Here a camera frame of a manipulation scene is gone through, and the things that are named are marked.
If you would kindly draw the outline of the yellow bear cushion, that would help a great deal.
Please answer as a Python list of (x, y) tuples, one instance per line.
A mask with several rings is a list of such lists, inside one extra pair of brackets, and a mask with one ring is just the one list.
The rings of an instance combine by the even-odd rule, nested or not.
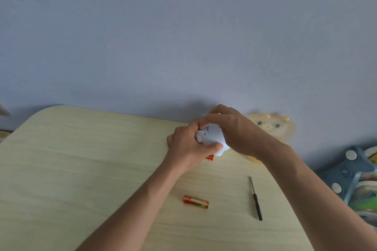
[(252, 113), (245, 116), (263, 131), (282, 143), (289, 142), (296, 133), (296, 125), (289, 116), (268, 113)]

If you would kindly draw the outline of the white plastic toy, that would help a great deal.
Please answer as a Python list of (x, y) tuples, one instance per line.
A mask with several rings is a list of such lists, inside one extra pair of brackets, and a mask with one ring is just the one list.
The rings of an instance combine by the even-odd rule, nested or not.
[(214, 143), (220, 143), (223, 148), (214, 154), (216, 157), (220, 157), (225, 151), (229, 150), (229, 146), (226, 144), (223, 132), (217, 124), (207, 124), (204, 129), (197, 130), (195, 132), (195, 139), (198, 143), (203, 145), (210, 145)]

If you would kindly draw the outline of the small black screwdriver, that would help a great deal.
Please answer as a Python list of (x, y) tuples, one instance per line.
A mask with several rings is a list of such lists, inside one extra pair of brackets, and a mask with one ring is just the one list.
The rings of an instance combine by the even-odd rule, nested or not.
[(254, 188), (254, 184), (253, 184), (253, 180), (252, 180), (251, 176), (249, 176), (249, 181), (250, 181), (250, 184), (251, 184), (252, 196), (253, 196), (253, 199), (254, 199), (258, 220), (263, 221), (262, 214), (261, 214), (261, 208), (260, 208), (260, 205), (259, 205), (258, 197), (257, 197), (257, 194), (255, 192), (255, 188)]

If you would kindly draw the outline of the person's right forearm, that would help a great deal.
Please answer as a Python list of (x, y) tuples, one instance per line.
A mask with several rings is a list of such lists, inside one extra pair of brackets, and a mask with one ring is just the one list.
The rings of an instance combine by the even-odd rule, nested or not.
[(294, 210), (315, 251), (377, 251), (377, 233), (296, 155), (276, 141), (259, 157)]

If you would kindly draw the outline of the person's left forearm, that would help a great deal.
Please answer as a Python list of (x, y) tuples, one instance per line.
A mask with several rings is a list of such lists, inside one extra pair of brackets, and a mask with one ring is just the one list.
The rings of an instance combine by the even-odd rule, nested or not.
[(187, 158), (168, 153), (162, 164), (125, 203), (75, 251), (139, 251)]

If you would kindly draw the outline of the blue toy rack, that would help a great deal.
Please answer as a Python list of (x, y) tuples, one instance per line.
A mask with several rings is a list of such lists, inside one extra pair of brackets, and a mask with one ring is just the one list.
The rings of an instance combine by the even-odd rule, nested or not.
[(360, 218), (377, 231), (377, 146), (353, 146), (342, 162), (318, 176)]

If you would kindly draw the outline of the person's left hand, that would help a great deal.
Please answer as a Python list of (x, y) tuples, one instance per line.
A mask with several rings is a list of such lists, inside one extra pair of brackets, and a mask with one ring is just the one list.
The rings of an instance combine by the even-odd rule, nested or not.
[(177, 127), (167, 137), (168, 152), (163, 160), (164, 165), (182, 175), (205, 160), (196, 156), (199, 143), (195, 139), (195, 132), (199, 128), (200, 120), (194, 120), (186, 127)]

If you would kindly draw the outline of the person's right hand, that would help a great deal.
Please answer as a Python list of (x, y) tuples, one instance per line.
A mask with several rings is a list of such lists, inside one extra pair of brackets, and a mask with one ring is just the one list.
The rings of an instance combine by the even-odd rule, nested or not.
[(239, 154), (263, 161), (277, 140), (232, 107), (217, 105), (199, 120), (199, 128), (217, 124), (226, 144)]

